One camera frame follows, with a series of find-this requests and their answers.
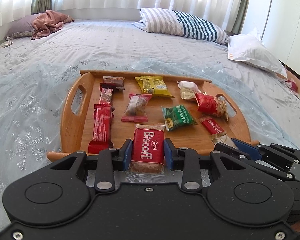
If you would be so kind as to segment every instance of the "lotus logo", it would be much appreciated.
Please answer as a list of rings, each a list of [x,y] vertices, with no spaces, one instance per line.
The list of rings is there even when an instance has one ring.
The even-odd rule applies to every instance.
[[[159,148],[158,141],[152,141],[151,142],[151,147],[152,147],[153,150],[157,150]]]

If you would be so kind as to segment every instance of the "orange blanket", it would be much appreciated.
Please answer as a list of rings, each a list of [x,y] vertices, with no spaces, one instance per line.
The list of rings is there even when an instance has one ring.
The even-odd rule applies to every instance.
[[[45,13],[40,14],[32,22],[32,27],[35,28],[32,40],[47,37],[50,33],[60,31],[63,28],[63,24],[73,21],[74,19],[69,15],[46,10]]]

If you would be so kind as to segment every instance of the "blue gripper pad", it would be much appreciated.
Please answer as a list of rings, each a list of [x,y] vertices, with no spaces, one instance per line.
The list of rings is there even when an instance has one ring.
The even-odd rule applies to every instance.
[[[167,167],[169,170],[173,169],[172,151],[166,140],[163,141],[164,144],[164,158],[166,159]]]
[[[259,153],[258,148],[252,146],[249,143],[240,141],[236,138],[232,138],[231,140],[234,142],[234,144],[237,146],[237,148],[240,151],[249,154],[252,160],[254,160],[254,161],[261,160],[262,155]]]
[[[130,141],[126,151],[124,152],[123,171],[126,171],[129,168],[129,164],[131,161],[131,152],[132,152],[132,140]]]

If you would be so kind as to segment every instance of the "barcode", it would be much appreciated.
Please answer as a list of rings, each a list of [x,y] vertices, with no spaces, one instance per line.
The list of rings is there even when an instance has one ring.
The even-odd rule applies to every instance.
[[[156,87],[159,89],[167,89],[166,85],[157,85]]]

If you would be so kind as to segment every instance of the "purple pillow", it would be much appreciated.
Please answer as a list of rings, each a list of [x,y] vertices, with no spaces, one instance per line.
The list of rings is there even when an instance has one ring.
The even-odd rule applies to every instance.
[[[4,39],[8,41],[14,38],[31,37],[34,32],[34,28],[31,24],[40,14],[41,13],[28,15],[24,18],[14,21]]]

